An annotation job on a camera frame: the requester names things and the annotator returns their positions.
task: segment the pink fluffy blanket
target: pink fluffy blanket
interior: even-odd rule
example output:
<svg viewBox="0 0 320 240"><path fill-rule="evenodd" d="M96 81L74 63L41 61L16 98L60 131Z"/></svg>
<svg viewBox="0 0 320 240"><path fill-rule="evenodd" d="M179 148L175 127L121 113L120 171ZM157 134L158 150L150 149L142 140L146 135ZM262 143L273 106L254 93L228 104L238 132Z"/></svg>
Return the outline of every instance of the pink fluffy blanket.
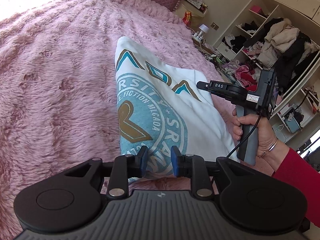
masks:
<svg viewBox="0 0 320 240"><path fill-rule="evenodd" d="M128 36L162 61L221 80L190 31L151 0L0 0L0 239L21 227L23 188L92 157L120 154L114 57ZM231 130L233 106L213 97ZM132 188L186 189L188 179Z"/></svg>

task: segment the person's hand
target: person's hand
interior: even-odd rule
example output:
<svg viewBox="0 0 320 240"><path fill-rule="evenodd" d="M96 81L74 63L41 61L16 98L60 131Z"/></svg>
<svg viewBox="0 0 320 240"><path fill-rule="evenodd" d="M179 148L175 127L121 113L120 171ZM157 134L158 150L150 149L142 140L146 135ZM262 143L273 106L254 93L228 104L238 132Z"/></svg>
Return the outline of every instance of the person's hand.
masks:
<svg viewBox="0 0 320 240"><path fill-rule="evenodd" d="M235 116L235 118L232 121L232 123L235 125L233 127L233 138L239 141L243 133L242 129L239 126L241 124L255 125L258 116L256 114L249 114L238 118L236 116L235 109L233 110L232 115ZM283 142L278 141L273 150L269 152L268 149L276 140L276 135L273 132L273 129L268 119L262 117L258 123L257 128L259 140L257 156L263 156L264 152L266 152L263 159L270 164L274 171L276 171L279 168L282 161L284 160L284 158L286 157L287 153L289 152L289 147L285 145Z"/></svg>

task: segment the wall outlet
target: wall outlet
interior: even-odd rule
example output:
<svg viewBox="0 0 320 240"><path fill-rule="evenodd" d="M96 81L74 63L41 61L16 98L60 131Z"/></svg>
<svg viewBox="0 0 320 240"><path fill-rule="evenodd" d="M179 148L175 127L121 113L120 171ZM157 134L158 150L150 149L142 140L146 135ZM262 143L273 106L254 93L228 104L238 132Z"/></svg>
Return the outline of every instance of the wall outlet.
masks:
<svg viewBox="0 0 320 240"><path fill-rule="evenodd" d="M210 27L213 28L214 30L218 30L218 29L219 29L219 26L216 25L215 23L212 23L212 24L210 25Z"/></svg>

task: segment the red sleeve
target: red sleeve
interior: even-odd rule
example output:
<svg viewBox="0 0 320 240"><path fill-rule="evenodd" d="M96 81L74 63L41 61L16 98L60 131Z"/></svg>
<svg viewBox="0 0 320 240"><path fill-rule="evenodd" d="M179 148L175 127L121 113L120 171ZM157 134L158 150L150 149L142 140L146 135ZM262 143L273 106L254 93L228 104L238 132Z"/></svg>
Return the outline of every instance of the red sleeve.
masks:
<svg viewBox="0 0 320 240"><path fill-rule="evenodd" d="M305 195L308 201L306 218L320 227L320 174L290 148L273 177Z"/></svg>

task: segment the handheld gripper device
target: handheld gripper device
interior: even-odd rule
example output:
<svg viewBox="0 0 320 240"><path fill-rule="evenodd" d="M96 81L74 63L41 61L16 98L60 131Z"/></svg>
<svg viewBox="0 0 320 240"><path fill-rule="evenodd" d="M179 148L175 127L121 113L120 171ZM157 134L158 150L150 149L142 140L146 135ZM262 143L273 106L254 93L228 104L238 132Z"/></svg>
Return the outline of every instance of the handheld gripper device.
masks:
<svg viewBox="0 0 320 240"><path fill-rule="evenodd" d="M261 70L257 90L255 92L247 91L245 88L211 80L210 83L197 83L197 88L209 91L210 93L225 98L236 105L237 116L248 114L258 114L260 117L270 119L273 114L278 96L278 82L274 69ZM243 125L243 135L239 142L237 157L250 164L255 165L256 154L258 150L258 129L253 125Z"/></svg>

